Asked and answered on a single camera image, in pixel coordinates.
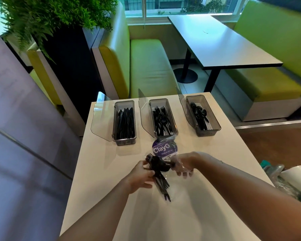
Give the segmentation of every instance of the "green backrest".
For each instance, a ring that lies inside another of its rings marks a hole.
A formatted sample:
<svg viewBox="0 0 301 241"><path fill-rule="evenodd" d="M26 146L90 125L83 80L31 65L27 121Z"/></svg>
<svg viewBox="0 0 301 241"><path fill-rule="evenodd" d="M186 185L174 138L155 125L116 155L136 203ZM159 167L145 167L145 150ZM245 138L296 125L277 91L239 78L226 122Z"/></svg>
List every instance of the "green backrest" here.
<svg viewBox="0 0 301 241"><path fill-rule="evenodd" d="M111 15L113 30L105 30L99 45L109 75L120 99L129 95L130 41L123 5L118 2L116 15Z"/></svg>
<svg viewBox="0 0 301 241"><path fill-rule="evenodd" d="M301 77L301 13L251 0L234 31Z"/></svg>

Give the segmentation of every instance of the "table leg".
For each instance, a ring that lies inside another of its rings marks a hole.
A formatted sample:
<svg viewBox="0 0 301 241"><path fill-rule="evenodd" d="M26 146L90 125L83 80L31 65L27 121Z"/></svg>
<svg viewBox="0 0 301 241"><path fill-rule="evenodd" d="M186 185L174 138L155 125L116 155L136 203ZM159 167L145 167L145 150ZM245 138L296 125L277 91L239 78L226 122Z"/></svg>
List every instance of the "table leg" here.
<svg viewBox="0 0 301 241"><path fill-rule="evenodd" d="M192 53L190 52L189 49L187 49L184 67L174 69L174 74L177 79L177 82L187 84L187 83L193 83L197 80L198 78L197 73L191 69L188 69L191 60L191 55Z"/></svg>
<svg viewBox="0 0 301 241"><path fill-rule="evenodd" d="M211 74L209 76L209 80L206 83L204 92L211 92L213 89L213 86L215 84L215 81L217 80L217 77L219 76L220 69L212 69Z"/></svg>

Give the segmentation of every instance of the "hand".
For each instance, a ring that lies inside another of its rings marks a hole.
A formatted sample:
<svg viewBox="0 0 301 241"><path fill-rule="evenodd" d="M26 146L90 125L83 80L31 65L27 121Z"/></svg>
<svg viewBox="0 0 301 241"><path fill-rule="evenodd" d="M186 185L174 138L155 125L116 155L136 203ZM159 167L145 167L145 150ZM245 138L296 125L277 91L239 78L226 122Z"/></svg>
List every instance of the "hand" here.
<svg viewBox="0 0 301 241"><path fill-rule="evenodd" d="M155 172L144 168L147 161L139 161L132 171L123 179L128 184L129 193L132 194L139 188L151 189L153 186L145 182L154 182L153 175Z"/></svg>
<svg viewBox="0 0 301 241"><path fill-rule="evenodd" d="M186 178L188 173L191 177L197 162L201 161L204 157L210 157L210 155L204 152L174 155L171 157L171 162L175 162L175 167L173 167L172 170L176 171L178 176L183 174L183 177Z"/></svg>

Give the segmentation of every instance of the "forearm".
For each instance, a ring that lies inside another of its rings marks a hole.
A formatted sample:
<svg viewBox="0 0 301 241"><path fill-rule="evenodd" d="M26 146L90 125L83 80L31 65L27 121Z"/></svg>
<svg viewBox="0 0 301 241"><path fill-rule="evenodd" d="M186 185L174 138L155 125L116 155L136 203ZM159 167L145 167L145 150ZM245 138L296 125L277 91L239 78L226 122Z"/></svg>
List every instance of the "forearm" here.
<svg viewBox="0 0 301 241"><path fill-rule="evenodd" d="M129 196L125 179L65 231L59 241L112 241Z"/></svg>
<svg viewBox="0 0 301 241"><path fill-rule="evenodd" d="M194 161L233 211L261 240L300 240L301 203L211 156Z"/></svg>

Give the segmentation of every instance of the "table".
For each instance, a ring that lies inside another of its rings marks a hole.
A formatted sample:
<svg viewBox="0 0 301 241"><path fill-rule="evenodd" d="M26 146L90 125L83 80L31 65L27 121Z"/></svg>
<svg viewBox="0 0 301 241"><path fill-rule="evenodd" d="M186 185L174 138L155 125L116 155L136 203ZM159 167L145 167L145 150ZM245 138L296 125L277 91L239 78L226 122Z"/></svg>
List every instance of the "table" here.
<svg viewBox="0 0 301 241"><path fill-rule="evenodd" d="M271 183L248 147L210 93L202 93L221 125L211 137L197 137L188 124L178 95L166 96L179 131L178 152L205 151L212 156ZM61 234L98 203L145 154L154 138L140 121L135 101L137 139L135 145L116 146L91 132L91 105ZM139 189L128 198L114 241L259 240L237 217L221 195L197 170L190 179L168 172L172 202L164 200L156 187Z"/></svg>
<svg viewBox="0 0 301 241"><path fill-rule="evenodd" d="M204 70L212 70L204 92L212 91L221 69L280 67L283 64L211 15L169 15L168 19L188 46L183 69L174 70L178 82L192 83L197 79L197 74L188 69L191 54Z"/></svg>

